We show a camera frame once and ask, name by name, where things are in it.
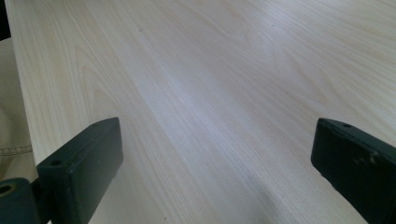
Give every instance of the screw hole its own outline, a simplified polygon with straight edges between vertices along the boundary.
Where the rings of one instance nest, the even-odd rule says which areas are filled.
[[[9,190],[11,190],[11,186],[10,185],[5,185],[0,187],[0,194],[5,194],[7,193]]]
[[[53,161],[50,165],[57,166],[57,165],[60,165],[61,163],[62,163],[61,161]]]

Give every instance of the wood grain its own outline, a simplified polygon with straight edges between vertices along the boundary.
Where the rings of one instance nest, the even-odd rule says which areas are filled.
[[[396,4],[7,0],[40,162],[120,117],[92,223],[364,223],[312,167],[319,117],[396,145]]]

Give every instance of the wooden table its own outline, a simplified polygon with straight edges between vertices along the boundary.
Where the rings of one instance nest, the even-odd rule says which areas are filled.
[[[35,161],[120,117],[91,223],[364,223],[319,117],[396,145],[392,0],[7,0]]]

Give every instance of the fabric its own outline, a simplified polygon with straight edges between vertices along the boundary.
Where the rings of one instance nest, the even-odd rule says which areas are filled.
[[[0,180],[36,178],[11,38],[0,41]]]

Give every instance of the beige fabric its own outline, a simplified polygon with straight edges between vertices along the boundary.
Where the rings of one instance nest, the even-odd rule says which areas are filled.
[[[0,41],[0,180],[34,180],[33,159],[21,84],[11,38]]]

